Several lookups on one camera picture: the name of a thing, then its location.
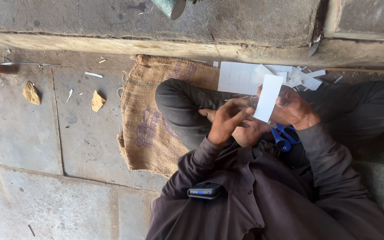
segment burlap sack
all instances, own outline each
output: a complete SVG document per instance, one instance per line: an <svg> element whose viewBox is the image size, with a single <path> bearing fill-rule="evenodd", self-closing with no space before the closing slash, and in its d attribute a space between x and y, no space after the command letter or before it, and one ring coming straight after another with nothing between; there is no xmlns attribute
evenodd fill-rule
<svg viewBox="0 0 384 240"><path fill-rule="evenodd" d="M121 96L123 136L118 134L118 144L130 170L169 178L188 150L158 110L155 90L169 78L217 90L220 69L177 58L137 55L135 59Z"/></svg>

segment wooden beam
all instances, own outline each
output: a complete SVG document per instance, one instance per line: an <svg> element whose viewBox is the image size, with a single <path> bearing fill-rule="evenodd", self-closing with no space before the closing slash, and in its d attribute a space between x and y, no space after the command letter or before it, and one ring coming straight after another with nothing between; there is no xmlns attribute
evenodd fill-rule
<svg viewBox="0 0 384 240"><path fill-rule="evenodd" d="M371 70L371 69L357 69L357 68L324 68L325 71L352 71L352 72L367 72L367 73L381 73L384 70Z"/></svg>

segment hand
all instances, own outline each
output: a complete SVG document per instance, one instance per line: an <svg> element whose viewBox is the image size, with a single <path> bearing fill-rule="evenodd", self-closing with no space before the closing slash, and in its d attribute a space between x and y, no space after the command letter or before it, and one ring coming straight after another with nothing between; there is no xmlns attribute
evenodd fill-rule
<svg viewBox="0 0 384 240"><path fill-rule="evenodd" d="M261 91L262 86L259 86L257 88L258 97L260 97ZM309 103L302 99L296 91L285 85L281 86L270 120L285 126L291 124L296 130L312 127L321 121Z"/></svg>
<svg viewBox="0 0 384 240"><path fill-rule="evenodd" d="M247 106L247 103L248 101L245 99L230 99L215 114L214 110L199 109L199 113L203 116L214 115L213 125L208 134L208 140L211 143L224 146L236 127L250 127L243 122L247 118L251 120L250 115L254 112L254 109Z"/></svg>
<svg viewBox="0 0 384 240"><path fill-rule="evenodd" d="M200 115L207 117L208 120L213 123L217 110L205 108L198 109L198 112ZM251 120L244 120L243 122L248 124L250 127L236 127L232 133L232 137L242 147L253 146L264 133L270 132L270 126L267 123L254 117Z"/></svg>
<svg viewBox="0 0 384 240"><path fill-rule="evenodd" d="M236 127L235 131L232 133L232 137L242 147L253 146L264 133L270 133L270 126L257 118L253 118L251 121L244 120L244 123L247 123L250 127Z"/></svg>

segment dark trousers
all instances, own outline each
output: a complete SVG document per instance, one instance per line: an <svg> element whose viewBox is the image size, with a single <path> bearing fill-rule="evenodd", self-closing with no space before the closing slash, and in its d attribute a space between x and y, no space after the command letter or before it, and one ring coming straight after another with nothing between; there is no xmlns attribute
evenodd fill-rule
<svg viewBox="0 0 384 240"><path fill-rule="evenodd" d="M384 133L384 82L330 85L316 91L301 91L318 113L332 137L352 152ZM155 101L166 121L189 149L197 149L210 132L211 123L199 108L218 109L230 93L198 88L182 80L167 79L157 88ZM227 147L237 144L233 138ZM282 153L280 160L292 168L309 165L301 144Z"/></svg>

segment scissors handle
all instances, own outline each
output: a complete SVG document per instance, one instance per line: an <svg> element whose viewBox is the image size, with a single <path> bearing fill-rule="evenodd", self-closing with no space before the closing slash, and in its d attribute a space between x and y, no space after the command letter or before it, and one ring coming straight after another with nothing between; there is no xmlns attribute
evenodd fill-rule
<svg viewBox="0 0 384 240"><path fill-rule="evenodd" d="M278 131L275 128L270 128L272 131L272 134L274 135L275 139L275 146L280 150L281 152L288 152L291 149L291 144L287 140L285 140L281 135L278 133Z"/></svg>
<svg viewBox="0 0 384 240"><path fill-rule="evenodd" d="M282 133L282 135L284 135L288 139L291 144L298 144L299 142L301 142L296 129L292 127L286 127L278 123L275 123L275 125L276 128Z"/></svg>

